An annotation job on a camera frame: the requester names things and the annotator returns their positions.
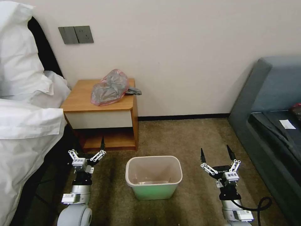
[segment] brown carpet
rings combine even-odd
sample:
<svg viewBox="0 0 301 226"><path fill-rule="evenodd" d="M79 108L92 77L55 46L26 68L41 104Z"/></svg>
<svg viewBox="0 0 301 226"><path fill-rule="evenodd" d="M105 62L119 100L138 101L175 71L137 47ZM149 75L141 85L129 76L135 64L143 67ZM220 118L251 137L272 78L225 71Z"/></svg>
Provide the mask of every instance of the brown carpet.
<svg viewBox="0 0 301 226"><path fill-rule="evenodd" d="M91 225L224 225L219 189L200 168L200 148L211 166L230 164L226 144L242 161L238 192L246 207L271 196L226 119L139 122L138 151L111 151L95 167L89 207ZM138 201L125 182L125 165L136 156L173 155L183 180L168 200ZM70 175L65 193L70 192ZM261 214L262 225L288 225L276 202Z"/></svg>

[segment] gray sofa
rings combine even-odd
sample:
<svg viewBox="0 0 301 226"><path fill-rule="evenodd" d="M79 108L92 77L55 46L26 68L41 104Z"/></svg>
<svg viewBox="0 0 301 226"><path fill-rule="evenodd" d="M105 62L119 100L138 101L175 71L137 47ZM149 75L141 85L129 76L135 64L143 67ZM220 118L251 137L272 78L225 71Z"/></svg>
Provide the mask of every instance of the gray sofa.
<svg viewBox="0 0 301 226"><path fill-rule="evenodd" d="M301 56L264 57L254 65L229 116L230 125L290 225L301 225L301 164L294 155L301 153L301 146L277 123L278 119L289 117L298 136L301 131L298 121L289 111L279 112L298 102L301 102ZM291 160L295 161L294 168L290 167Z"/></svg>

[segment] nightstand drawer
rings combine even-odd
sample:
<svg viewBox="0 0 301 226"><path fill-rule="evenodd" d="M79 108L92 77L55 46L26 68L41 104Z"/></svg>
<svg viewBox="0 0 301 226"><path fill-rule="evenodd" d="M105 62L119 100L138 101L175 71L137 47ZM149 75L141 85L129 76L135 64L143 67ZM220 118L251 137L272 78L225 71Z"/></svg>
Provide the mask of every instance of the nightstand drawer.
<svg viewBox="0 0 301 226"><path fill-rule="evenodd" d="M73 129L132 127L131 111L65 113Z"/></svg>

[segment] light switch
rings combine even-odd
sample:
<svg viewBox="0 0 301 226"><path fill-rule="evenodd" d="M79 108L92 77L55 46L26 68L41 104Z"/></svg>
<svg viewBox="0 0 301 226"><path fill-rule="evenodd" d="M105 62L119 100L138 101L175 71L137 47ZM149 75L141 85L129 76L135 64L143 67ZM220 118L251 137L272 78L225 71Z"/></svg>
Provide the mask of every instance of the light switch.
<svg viewBox="0 0 301 226"><path fill-rule="evenodd" d="M59 27L59 31L65 44L78 44L74 27Z"/></svg>
<svg viewBox="0 0 301 226"><path fill-rule="evenodd" d="M79 43L94 43L90 26L74 27Z"/></svg>

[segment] paper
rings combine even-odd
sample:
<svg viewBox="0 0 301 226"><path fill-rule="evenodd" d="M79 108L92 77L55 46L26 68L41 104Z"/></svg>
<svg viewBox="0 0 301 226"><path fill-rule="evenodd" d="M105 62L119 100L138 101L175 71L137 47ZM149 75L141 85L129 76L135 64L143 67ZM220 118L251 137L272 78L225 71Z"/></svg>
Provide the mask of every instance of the paper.
<svg viewBox="0 0 301 226"><path fill-rule="evenodd" d="M279 122L282 124L282 126L285 128L285 129L296 129L292 124L291 122L286 119L286 120L279 120Z"/></svg>

